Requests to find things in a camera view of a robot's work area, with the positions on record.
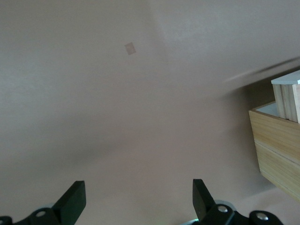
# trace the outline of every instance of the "light wood panel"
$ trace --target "light wood panel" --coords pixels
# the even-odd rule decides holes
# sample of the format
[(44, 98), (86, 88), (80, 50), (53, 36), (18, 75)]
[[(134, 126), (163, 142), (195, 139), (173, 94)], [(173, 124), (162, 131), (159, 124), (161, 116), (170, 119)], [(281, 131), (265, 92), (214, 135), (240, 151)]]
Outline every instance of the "light wood panel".
[(300, 202), (300, 165), (255, 143), (261, 173)]
[(255, 142), (300, 165), (300, 124), (256, 110), (249, 115)]

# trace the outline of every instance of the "screw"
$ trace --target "screw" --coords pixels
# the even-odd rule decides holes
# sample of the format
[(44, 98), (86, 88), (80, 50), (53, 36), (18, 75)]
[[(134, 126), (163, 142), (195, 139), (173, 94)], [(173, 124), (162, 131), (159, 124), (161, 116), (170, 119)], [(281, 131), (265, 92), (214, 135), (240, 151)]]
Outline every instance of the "screw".
[(223, 206), (223, 205), (218, 206), (217, 209), (218, 209), (220, 212), (228, 212), (228, 209), (227, 209), (225, 206)]
[(46, 212), (45, 211), (40, 211), (36, 214), (36, 217), (42, 217), (43, 215), (45, 215)]
[(261, 220), (269, 220), (269, 218), (267, 217), (266, 214), (262, 213), (262, 212), (258, 212), (256, 214), (257, 218), (261, 219)]

